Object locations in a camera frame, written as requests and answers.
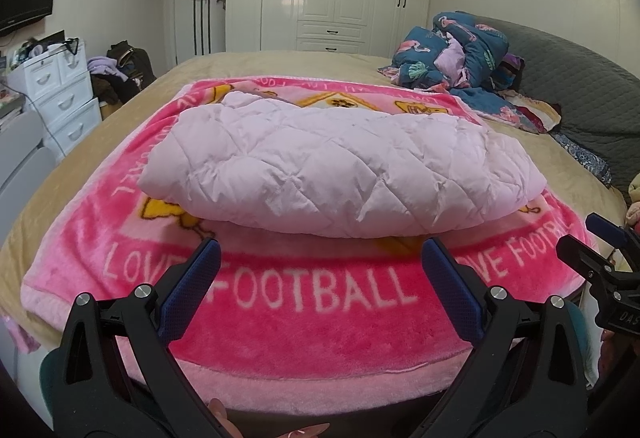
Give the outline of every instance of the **clothes pile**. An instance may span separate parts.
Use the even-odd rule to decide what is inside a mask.
[[[483,118],[549,133],[608,187],[609,165],[562,133],[559,105],[518,93],[525,61],[508,50],[509,41],[499,30],[466,12],[443,12],[433,18],[432,30],[414,27],[391,65],[378,71],[403,88],[456,95]]]

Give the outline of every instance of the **purple clothing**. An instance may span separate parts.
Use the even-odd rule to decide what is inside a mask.
[[[91,75],[115,75],[121,78],[124,82],[129,79],[118,69],[117,60],[111,59],[110,57],[92,57],[88,60],[86,66]]]

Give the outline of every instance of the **folded comforter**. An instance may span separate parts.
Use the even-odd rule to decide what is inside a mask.
[[[197,218],[330,238],[474,227],[545,185],[516,139],[471,116],[300,108],[242,91],[181,113],[138,181]]]

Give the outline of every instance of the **gray headboard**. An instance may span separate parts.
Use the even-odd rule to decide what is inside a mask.
[[[640,79],[591,50],[526,26],[478,17],[526,61],[520,92],[562,107],[565,135],[604,158],[628,199],[640,172]]]

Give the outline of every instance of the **white plastic drawer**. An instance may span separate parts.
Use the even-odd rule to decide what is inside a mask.
[[[93,96],[91,76],[89,72],[84,72],[76,80],[66,84],[60,91],[36,100],[35,105],[45,124],[50,128],[57,121],[86,104]]]
[[[63,118],[49,129],[60,144],[64,154],[67,155],[76,145],[80,144],[101,121],[102,117],[100,116],[98,99],[94,98],[94,100],[86,103],[82,108]],[[44,139],[44,145],[53,151],[58,161],[62,160],[64,155],[60,153],[60,148],[48,134]]]
[[[31,100],[37,100],[60,87],[57,57],[47,57],[24,68],[26,91]]]
[[[363,53],[364,46],[364,43],[348,41],[298,39],[297,50],[301,52]]]
[[[298,21],[298,38],[364,42],[368,31],[365,26]]]
[[[84,52],[84,43],[82,42],[78,47],[78,53],[76,55],[73,55],[69,50],[63,47],[62,51],[58,54],[57,59],[62,84],[72,81],[86,72],[86,55]]]

